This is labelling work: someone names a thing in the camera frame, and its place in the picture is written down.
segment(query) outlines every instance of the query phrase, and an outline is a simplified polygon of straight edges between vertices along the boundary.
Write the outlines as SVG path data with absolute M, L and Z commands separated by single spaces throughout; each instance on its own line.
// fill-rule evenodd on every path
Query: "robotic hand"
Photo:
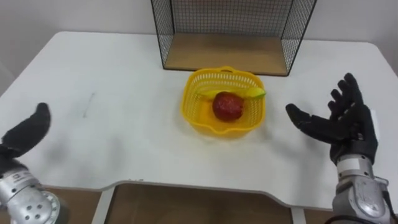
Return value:
M 334 101 L 328 103 L 329 119 L 301 111 L 295 105 L 286 106 L 293 124 L 308 136 L 330 144 L 330 159 L 337 166 L 338 185 L 333 199 L 335 217 L 326 223 L 346 220 L 346 223 L 390 223 L 398 220 L 392 210 L 387 191 L 388 181 L 375 177 L 372 165 L 377 139 L 372 115 L 364 104 L 358 84 L 347 73 L 331 91 Z
M 6 208 L 12 224 L 64 224 L 65 204 L 43 189 L 26 166 L 15 158 L 36 146 L 50 128 L 50 111 L 45 103 L 36 112 L 9 130 L 0 144 L 0 206 Z

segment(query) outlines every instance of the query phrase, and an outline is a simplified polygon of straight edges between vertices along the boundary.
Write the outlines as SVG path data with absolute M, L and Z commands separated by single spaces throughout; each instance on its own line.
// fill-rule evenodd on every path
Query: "wire mesh cage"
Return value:
M 317 0 L 151 0 L 165 69 L 289 75 Z

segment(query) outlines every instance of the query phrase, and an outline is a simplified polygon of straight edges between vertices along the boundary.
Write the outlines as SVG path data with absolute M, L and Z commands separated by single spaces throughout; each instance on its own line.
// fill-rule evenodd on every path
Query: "basket rim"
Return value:
M 212 127 L 211 125 L 203 124 L 203 123 L 198 123 L 198 122 L 196 122 L 196 121 L 193 121 L 192 119 L 188 118 L 188 116 L 185 114 L 184 109 L 183 109 L 183 106 L 184 106 L 185 100 L 186 100 L 185 97 L 186 97 L 186 95 L 187 95 L 186 93 L 187 93 L 187 89 L 188 89 L 188 84 L 191 83 L 192 80 L 193 80 L 195 77 L 197 77 L 198 75 L 200 75 L 200 74 L 203 73 L 203 72 L 223 72 L 223 71 L 226 71 L 226 70 L 227 70 L 227 71 L 230 71 L 230 72 L 232 72 L 232 73 L 240 73 L 240 74 L 243 73 L 243 74 L 245 74 L 245 75 L 248 75 L 248 76 L 250 76 L 250 77 L 256 79 L 256 80 L 258 81 L 258 83 L 260 83 L 260 87 L 261 87 L 261 88 L 264 88 L 264 84 L 263 84 L 263 82 L 261 81 L 261 79 L 260 79 L 259 77 L 257 77 L 255 74 L 250 73 L 250 72 L 239 71 L 239 70 L 236 70 L 236 69 L 234 69 L 234 68 L 232 68 L 232 67 L 229 67 L 229 66 L 224 66 L 224 67 L 220 67 L 220 68 L 203 68 L 203 69 L 199 69 L 199 70 L 193 72 L 193 73 L 189 76 L 189 78 L 188 78 L 188 80 L 187 80 L 187 82 L 186 82 L 186 84 L 185 84 L 184 91 L 183 91 L 183 95 L 182 95 L 182 100 L 181 100 L 181 104 L 180 104 L 180 112 L 181 112 L 182 116 L 183 116 L 183 117 L 185 118 L 185 120 L 188 121 L 191 125 L 195 125 L 195 126 L 199 126 L 199 127 L 203 127 L 203 128 L 208 128 L 208 129 L 210 129 L 213 133 L 218 134 L 218 135 L 227 134 L 227 133 L 230 133 L 230 132 L 232 132 L 232 131 L 247 131 L 247 132 L 249 132 L 249 131 L 251 131 L 251 130 L 253 130 L 253 129 L 258 128 L 258 127 L 264 122 L 264 119 L 265 119 L 265 113 L 266 113 L 266 99 L 265 99 L 265 97 L 264 97 L 264 99 L 263 99 L 262 102 L 261 102 L 261 109 L 262 109 L 262 112 L 263 112 L 263 113 L 261 113 L 261 118 L 260 118 L 260 120 L 259 120 L 254 126 L 251 126 L 250 128 L 227 128 L 227 129 L 225 129 L 225 130 L 223 130 L 223 131 L 217 131 L 217 130 L 216 130 L 214 127 Z

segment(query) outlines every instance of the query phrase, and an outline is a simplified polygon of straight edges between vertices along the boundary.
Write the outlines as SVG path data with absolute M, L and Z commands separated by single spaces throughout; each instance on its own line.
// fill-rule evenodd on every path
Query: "black glove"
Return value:
M 0 156 L 20 157 L 35 147 L 50 128 L 51 115 L 46 103 L 39 103 L 36 112 L 9 130 L 0 144 Z
M 377 139 L 369 108 L 363 103 L 362 94 L 354 76 L 347 73 L 338 82 L 338 90 L 331 91 L 334 101 L 328 103 L 329 119 L 301 111 L 294 104 L 286 106 L 293 124 L 303 133 L 319 141 L 331 144 L 330 159 L 336 164 L 338 158 L 347 154 L 366 156 L 374 163 Z

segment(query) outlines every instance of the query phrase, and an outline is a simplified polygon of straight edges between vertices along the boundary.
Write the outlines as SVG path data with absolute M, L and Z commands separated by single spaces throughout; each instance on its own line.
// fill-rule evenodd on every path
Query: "yellow plastic basket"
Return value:
M 198 70 L 189 77 L 185 85 L 181 114 L 200 133 L 226 138 L 241 137 L 263 122 L 266 113 L 265 97 L 245 100 L 242 117 L 235 122 L 226 123 L 216 118 L 212 102 L 197 93 L 250 87 L 264 88 L 264 85 L 257 76 L 231 67 Z

